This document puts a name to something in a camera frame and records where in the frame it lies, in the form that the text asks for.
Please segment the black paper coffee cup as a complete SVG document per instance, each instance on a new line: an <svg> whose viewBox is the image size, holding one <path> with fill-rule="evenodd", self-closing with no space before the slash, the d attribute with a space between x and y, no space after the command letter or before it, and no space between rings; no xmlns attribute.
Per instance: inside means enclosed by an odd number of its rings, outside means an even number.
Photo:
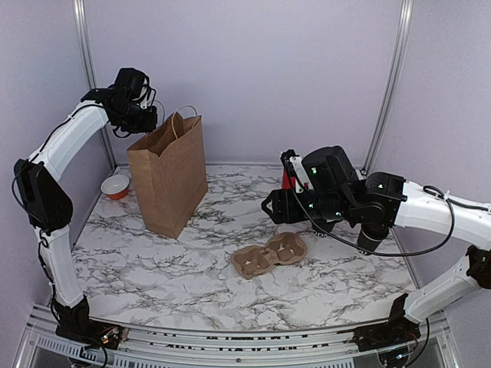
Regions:
<svg viewBox="0 0 491 368"><path fill-rule="evenodd" d="M369 255L376 251L379 244L388 236L389 229L383 226L363 224L357 239L358 251Z"/></svg>

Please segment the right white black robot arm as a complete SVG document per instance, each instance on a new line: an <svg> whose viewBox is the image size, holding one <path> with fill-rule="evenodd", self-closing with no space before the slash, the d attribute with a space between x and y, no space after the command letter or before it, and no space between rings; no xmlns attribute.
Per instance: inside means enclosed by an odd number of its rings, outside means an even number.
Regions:
<svg viewBox="0 0 491 368"><path fill-rule="evenodd" d="M359 226L352 246L380 256L378 245L393 227L415 228L443 236L433 247L406 253L422 256L441 249L450 239L468 243L457 263L424 287L393 302L390 319L380 336L396 343L431 314L463 296L490 287L490 206L448 195L434 186L421 186L385 172L366 179L328 186L320 181L311 189L276 189L261 204L276 224L309 221L322 233L339 221Z"/></svg>

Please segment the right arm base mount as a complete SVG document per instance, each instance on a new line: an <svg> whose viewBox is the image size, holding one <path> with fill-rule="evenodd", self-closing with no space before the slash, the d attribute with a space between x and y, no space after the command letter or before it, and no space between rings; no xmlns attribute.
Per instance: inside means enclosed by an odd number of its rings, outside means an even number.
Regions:
<svg viewBox="0 0 491 368"><path fill-rule="evenodd" d="M416 327L391 327L385 324L358 327L354 330L353 342L360 352L377 350L419 339L420 329Z"/></svg>

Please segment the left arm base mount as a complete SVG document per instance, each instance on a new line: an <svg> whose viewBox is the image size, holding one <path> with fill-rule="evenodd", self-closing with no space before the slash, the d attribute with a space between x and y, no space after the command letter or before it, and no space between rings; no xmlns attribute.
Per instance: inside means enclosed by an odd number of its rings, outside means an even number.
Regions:
<svg viewBox="0 0 491 368"><path fill-rule="evenodd" d="M73 325L58 325L56 334L94 347L101 344L107 349L116 350L120 343L127 339L129 329L117 324L90 320L87 326L80 328Z"/></svg>

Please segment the brown pulp cup carrier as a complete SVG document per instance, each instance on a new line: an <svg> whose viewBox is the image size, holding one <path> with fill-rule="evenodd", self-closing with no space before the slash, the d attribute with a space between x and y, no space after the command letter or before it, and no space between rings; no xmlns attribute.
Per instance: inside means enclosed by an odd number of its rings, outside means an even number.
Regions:
<svg viewBox="0 0 491 368"><path fill-rule="evenodd" d="M264 246L250 245L235 251L231 264L246 280L270 272L278 265L293 265L306 257L308 246L293 232L272 236Z"/></svg>

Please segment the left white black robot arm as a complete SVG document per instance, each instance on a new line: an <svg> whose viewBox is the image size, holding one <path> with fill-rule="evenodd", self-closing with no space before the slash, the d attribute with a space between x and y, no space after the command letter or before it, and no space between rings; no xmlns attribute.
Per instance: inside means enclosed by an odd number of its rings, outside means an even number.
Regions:
<svg viewBox="0 0 491 368"><path fill-rule="evenodd" d="M106 125L124 137L152 132L157 125L156 94L149 84L90 90L39 148L15 164L12 191L35 230L55 318L81 341L93 339L97 325L89 318L88 301L77 282L70 246L74 206L59 181L87 141Z"/></svg>

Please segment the brown paper bag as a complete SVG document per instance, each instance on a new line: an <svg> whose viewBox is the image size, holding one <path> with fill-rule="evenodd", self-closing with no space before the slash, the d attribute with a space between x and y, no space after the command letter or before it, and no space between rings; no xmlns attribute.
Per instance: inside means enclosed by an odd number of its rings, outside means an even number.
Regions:
<svg viewBox="0 0 491 368"><path fill-rule="evenodd" d="M177 110L127 157L146 229L178 238L208 191L202 116Z"/></svg>

